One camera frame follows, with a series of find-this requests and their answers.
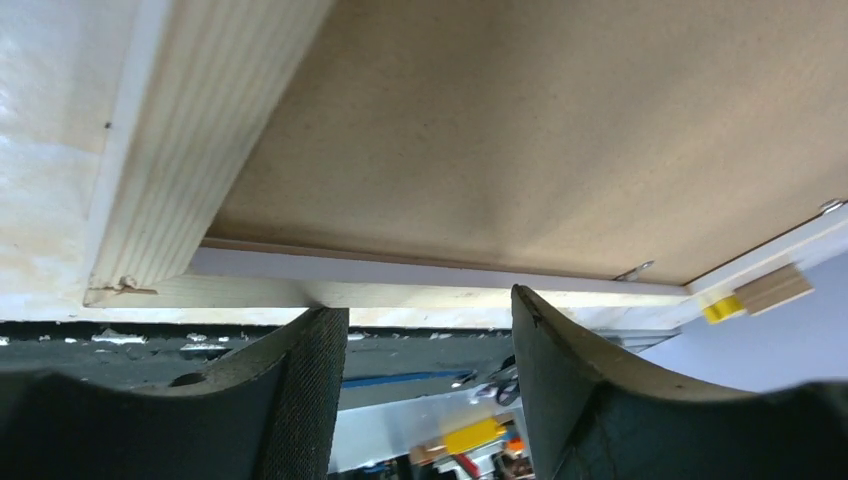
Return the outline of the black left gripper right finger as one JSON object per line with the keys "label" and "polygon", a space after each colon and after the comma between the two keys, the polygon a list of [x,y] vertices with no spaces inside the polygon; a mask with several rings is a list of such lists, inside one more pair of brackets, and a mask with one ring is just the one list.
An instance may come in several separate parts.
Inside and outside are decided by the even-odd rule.
{"label": "black left gripper right finger", "polygon": [[758,394],[653,364],[516,285],[512,338],[540,479],[843,479],[847,386]]}

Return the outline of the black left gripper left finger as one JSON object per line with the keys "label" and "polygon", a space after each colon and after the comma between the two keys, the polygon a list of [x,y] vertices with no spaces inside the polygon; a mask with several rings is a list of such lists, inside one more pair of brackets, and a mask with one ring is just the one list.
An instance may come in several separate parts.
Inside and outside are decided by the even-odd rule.
{"label": "black left gripper left finger", "polygon": [[323,479],[349,313],[317,308],[167,384],[1,375],[5,479]]}

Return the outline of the brown cardboard backing board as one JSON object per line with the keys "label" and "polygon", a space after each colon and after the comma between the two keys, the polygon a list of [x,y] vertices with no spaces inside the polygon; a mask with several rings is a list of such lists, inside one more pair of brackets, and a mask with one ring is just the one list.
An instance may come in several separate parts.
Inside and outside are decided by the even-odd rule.
{"label": "brown cardboard backing board", "polygon": [[846,193],[843,1],[341,1],[209,235],[682,284]]}

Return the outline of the light wooden picture frame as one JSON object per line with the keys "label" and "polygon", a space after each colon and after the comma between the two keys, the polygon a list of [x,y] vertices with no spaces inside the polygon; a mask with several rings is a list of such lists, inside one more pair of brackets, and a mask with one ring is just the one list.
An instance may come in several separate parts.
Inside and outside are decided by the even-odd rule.
{"label": "light wooden picture frame", "polygon": [[164,1],[135,122],[115,119],[113,183],[90,307],[506,307],[524,285],[559,308],[712,303],[778,268],[843,252],[847,211],[790,230],[682,284],[648,262],[612,277],[499,270],[213,238],[213,225],[330,12],[341,1]]}

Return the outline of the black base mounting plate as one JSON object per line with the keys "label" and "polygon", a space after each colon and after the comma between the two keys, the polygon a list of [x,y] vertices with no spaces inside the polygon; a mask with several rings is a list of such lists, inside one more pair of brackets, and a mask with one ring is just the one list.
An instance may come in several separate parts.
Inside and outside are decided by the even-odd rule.
{"label": "black base mounting plate", "polygon": [[[272,330],[247,325],[4,322],[1,365],[52,368],[84,381],[131,389],[199,370]],[[350,328],[339,407],[475,388],[512,355],[507,330]]]}

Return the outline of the small yellow object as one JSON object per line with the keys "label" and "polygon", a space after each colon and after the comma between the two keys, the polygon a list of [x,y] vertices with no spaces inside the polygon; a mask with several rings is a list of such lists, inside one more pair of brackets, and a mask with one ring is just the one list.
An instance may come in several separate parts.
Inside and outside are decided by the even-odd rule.
{"label": "small yellow object", "polygon": [[719,324],[745,312],[744,305],[735,295],[724,297],[702,309],[703,316],[709,324]]}

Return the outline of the small wooden block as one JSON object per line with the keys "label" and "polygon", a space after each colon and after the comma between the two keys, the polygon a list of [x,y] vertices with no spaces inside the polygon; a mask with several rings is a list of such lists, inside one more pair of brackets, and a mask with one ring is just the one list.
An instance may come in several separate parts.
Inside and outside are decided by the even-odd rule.
{"label": "small wooden block", "polygon": [[756,316],[814,291],[795,264],[788,264],[734,290],[745,311]]}

